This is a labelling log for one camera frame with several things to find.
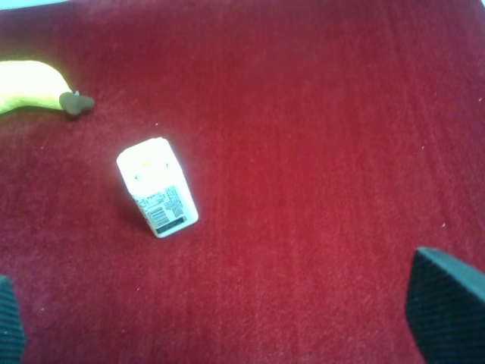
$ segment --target floor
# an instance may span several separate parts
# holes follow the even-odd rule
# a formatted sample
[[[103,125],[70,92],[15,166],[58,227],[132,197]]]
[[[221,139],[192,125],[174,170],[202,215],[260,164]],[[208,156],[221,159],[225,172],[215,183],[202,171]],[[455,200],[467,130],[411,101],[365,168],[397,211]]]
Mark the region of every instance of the floor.
[[[478,0],[79,0],[0,12],[90,115],[0,116],[25,363],[420,363],[413,252],[485,270]],[[153,237],[115,164],[170,140],[200,221]]]

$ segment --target banana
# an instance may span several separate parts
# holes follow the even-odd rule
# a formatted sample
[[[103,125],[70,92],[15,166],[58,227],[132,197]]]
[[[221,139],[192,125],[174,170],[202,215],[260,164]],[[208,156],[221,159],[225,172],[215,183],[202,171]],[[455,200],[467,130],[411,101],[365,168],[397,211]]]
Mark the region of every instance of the banana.
[[[73,93],[62,75],[38,61],[0,61],[0,114],[23,106],[65,110],[79,115],[94,100]]]

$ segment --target black object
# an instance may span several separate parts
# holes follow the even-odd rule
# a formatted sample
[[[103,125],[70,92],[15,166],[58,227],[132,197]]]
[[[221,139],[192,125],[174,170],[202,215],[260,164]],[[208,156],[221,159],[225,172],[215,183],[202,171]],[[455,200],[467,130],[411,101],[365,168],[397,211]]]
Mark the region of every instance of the black object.
[[[25,347],[25,334],[10,280],[0,275],[0,364],[18,364]]]
[[[484,274],[438,249],[420,248],[405,312],[427,363],[485,363]]]

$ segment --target small white box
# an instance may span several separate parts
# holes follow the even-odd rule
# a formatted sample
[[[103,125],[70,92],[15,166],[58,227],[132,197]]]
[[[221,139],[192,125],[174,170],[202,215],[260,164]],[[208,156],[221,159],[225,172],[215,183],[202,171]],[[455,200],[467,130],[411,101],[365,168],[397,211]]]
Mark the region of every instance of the small white box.
[[[128,192],[156,237],[167,237],[199,219],[182,168],[164,138],[125,149],[116,160]]]

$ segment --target barcode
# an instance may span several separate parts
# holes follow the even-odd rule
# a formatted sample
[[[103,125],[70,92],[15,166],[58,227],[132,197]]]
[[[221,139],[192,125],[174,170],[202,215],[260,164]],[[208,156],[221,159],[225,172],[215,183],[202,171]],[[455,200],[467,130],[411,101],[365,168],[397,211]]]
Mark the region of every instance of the barcode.
[[[165,214],[165,210],[163,207],[148,211],[147,215],[149,217],[149,220],[156,228],[159,228],[160,226],[163,226],[170,221],[167,217],[167,214]]]

